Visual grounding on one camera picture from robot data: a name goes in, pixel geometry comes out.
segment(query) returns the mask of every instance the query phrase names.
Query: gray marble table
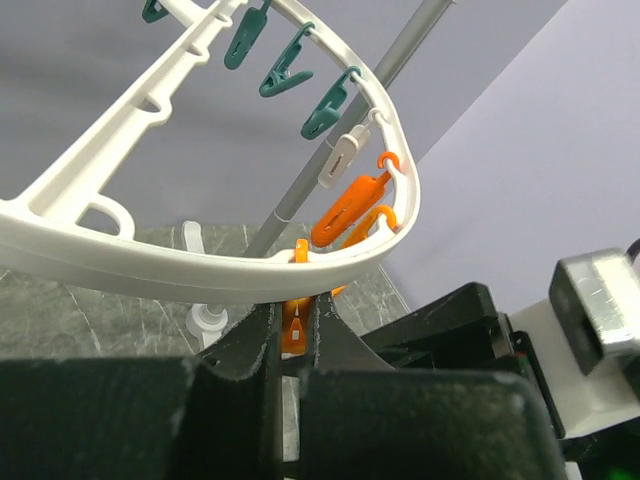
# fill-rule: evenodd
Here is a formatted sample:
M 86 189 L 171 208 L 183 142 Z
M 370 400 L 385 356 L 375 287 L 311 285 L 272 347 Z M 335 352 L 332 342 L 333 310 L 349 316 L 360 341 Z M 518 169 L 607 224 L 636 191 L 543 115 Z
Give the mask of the gray marble table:
M 240 255 L 254 226 L 203 229 L 207 253 Z M 306 225 L 287 228 L 272 251 L 291 248 L 308 237 Z M 180 229 L 147 229 L 146 243 L 182 248 Z M 395 288 L 381 269 L 353 282 L 336 299 L 338 311 L 358 334 L 406 313 Z M 229 305 L 230 323 L 250 305 Z M 0 269 L 0 358 L 70 358 L 132 355 L 185 355 L 198 351 L 184 319 L 190 305 L 140 299 L 62 285 Z M 285 458 L 297 455 L 296 380 L 284 379 Z

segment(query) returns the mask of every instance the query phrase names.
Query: orange hook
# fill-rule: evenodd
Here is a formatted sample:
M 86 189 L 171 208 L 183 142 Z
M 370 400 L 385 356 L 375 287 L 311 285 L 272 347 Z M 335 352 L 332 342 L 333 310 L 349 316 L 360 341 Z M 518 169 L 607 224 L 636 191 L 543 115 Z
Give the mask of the orange hook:
M 393 152 L 384 152 L 378 158 L 378 168 L 385 168 L 386 161 L 400 169 L 400 160 Z M 358 177 L 338 198 L 329 211 L 311 230 L 311 242 L 317 247 L 326 247 L 358 221 L 385 194 L 385 185 L 391 174 L 385 171 L 378 178 L 368 175 Z
M 369 230 L 371 230 L 371 227 L 373 227 L 373 224 L 376 223 L 376 220 L 378 220 L 378 217 L 380 215 L 384 215 L 385 217 L 387 217 L 387 226 L 391 230 L 396 228 L 397 220 L 396 214 L 394 213 L 393 209 L 387 205 L 378 205 L 377 207 L 374 207 L 366 217 L 364 217 L 364 219 L 358 224 L 358 226 L 356 226 L 356 228 L 353 229 L 351 234 L 340 246 L 340 249 L 349 248 L 352 245 L 355 245 L 367 239 L 369 237 Z M 334 288 L 331 291 L 331 294 L 334 297 L 340 295 L 345 288 L 347 288 L 346 285 Z
M 304 238 L 296 241 L 295 263 L 309 261 L 309 242 Z M 311 311 L 311 297 L 287 300 L 282 303 L 282 353 L 302 355 L 307 349 L 307 324 Z

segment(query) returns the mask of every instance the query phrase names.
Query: white plastic drying rack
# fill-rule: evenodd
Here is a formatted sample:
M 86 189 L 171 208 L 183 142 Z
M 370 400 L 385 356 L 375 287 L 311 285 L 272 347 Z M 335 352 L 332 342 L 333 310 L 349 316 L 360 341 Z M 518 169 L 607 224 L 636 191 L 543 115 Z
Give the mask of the white plastic drying rack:
M 379 264 L 402 241 L 418 215 L 420 184 L 396 109 L 369 67 L 296 0 L 273 0 L 271 8 L 297 27 L 313 22 L 308 38 L 342 69 L 360 69 L 361 75 L 351 79 L 379 112 L 371 116 L 372 124 L 379 127 L 386 150 L 400 159 L 399 170 L 387 162 L 395 187 L 396 231 L 382 216 L 367 240 L 332 253 L 310 253 L 309 263 L 304 264 L 291 263 L 293 248 L 270 258 L 204 255 L 136 241 L 131 214 L 101 193 L 144 133 L 169 119 L 171 96 L 195 66 L 208 62 L 209 45 L 231 27 L 232 15 L 245 4 L 247 0 L 218 0 L 202 8 L 190 0 L 162 0 L 186 31 L 35 182 L 17 198 L 0 200 L 0 264 L 138 297 L 247 304 L 306 297 L 347 284 Z M 79 226 L 89 209 L 110 216 L 119 233 Z

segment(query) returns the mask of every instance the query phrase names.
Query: gray pole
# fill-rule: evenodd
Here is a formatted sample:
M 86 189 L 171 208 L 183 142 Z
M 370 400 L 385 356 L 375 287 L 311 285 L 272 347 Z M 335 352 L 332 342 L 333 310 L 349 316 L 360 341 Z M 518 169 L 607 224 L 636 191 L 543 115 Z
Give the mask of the gray pole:
M 387 53 L 385 53 L 380 63 L 373 73 L 378 77 L 380 83 L 387 88 L 396 78 L 402 67 L 409 61 L 413 53 L 420 46 L 425 37 L 429 34 L 440 17 L 449 8 L 454 0 L 423 0 L 409 22 L 395 39 Z M 329 155 L 331 147 L 335 145 L 340 136 L 349 132 L 355 125 L 360 123 L 367 114 L 369 105 L 362 95 L 353 99 L 351 105 L 346 109 L 338 123 L 333 127 L 326 141 L 322 141 L 318 149 L 311 156 L 295 179 L 287 193 L 285 193 L 280 203 L 271 212 L 269 218 L 264 222 L 260 230 L 251 240 L 251 243 L 244 252 L 245 257 L 264 257 L 271 246 L 282 234 L 293 216 L 300 209 L 316 184 L 318 175 L 322 171 Z

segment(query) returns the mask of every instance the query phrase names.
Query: white wall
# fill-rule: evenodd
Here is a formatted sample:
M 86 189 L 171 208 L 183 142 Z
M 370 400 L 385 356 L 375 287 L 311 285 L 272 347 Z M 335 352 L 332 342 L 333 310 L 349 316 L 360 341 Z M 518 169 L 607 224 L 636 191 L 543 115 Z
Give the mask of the white wall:
M 459 0 L 392 89 L 416 158 L 427 151 L 565 0 Z M 305 0 L 375 66 L 420 0 Z M 144 0 L 21 0 L 0 15 L 0 198 L 17 195 L 182 31 L 172 18 L 146 25 Z M 295 68 L 316 77 L 275 99 L 257 89 L 294 29 L 275 13 L 246 63 L 222 66 L 232 32 L 210 65 L 174 98 L 170 123 L 150 132 L 106 193 L 140 226 L 261 223 L 318 142 L 300 126 L 337 68 L 312 44 Z M 375 143 L 356 175 L 375 171 Z M 318 189 L 296 220 L 313 221 L 338 191 Z
M 385 264 L 410 307 L 477 280 L 510 312 L 555 262 L 640 236 L 640 2 L 571 0 L 420 164 Z

